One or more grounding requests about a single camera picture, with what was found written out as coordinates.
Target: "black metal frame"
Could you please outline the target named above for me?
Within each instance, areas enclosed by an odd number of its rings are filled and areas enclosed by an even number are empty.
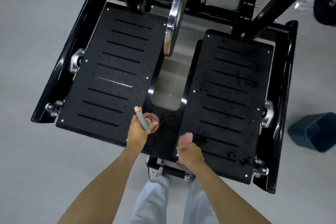
[[[137,13],[150,11],[152,5],[170,9],[172,4],[172,0],[118,1],[126,2],[129,9]],[[262,14],[262,16],[259,14],[253,21],[251,21],[251,19],[255,0],[240,0],[237,11],[207,5],[201,3],[201,0],[189,0],[185,8],[186,14],[233,26],[234,29],[232,33],[239,35],[242,32],[242,41],[244,42],[248,42],[256,36],[275,42],[275,52],[267,95],[267,99],[271,100],[275,106],[275,120],[270,128],[262,129],[257,146],[257,157],[262,159],[266,166],[269,167],[269,175],[254,178],[253,180],[257,186],[269,193],[275,193],[277,183],[298,27],[297,21],[288,22],[286,25],[274,23],[273,21],[294,1],[296,0],[271,0],[261,11],[260,14]],[[106,0],[85,1],[35,108],[31,121],[36,123],[55,122],[56,118],[51,117],[47,113],[45,105],[57,100],[66,99],[73,82],[73,74],[67,70],[71,56],[78,48],[87,47],[105,2]],[[157,164],[153,165],[153,168],[158,169],[159,167]]]

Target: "right arm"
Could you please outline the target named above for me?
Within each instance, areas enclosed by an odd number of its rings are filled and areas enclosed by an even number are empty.
[[[220,223],[271,224],[212,171],[198,146],[189,143],[178,146],[177,151],[183,163],[196,175]]]

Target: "forearm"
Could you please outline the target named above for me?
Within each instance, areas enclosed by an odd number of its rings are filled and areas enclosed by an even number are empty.
[[[207,164],[194,171],[220,223],[270,224],[256,209],[232,190]]]
[[[125,148],[73,201],[58,224],[111,224],[138,152]]]

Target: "left hand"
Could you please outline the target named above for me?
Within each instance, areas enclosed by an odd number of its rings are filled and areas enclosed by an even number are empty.
[[[152,122],[149,124],[149,129],[152,130],[157,124],[157,122]],[[131,148],[140,154],[146,144],[147,137],[148,133],[142,127],[138,116],[133,115],[132,122],[128,130],[126,147]]]

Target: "black rubber mat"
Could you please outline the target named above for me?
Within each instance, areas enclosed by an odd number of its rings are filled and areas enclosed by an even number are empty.
[[[166,23],[107,3],[56,126],[125,146],[134,107],[144,104],[163,55]]]
[[[273,46],[231,38],[205,33],[178,135],[192,132],[217,174],[250,183]]]

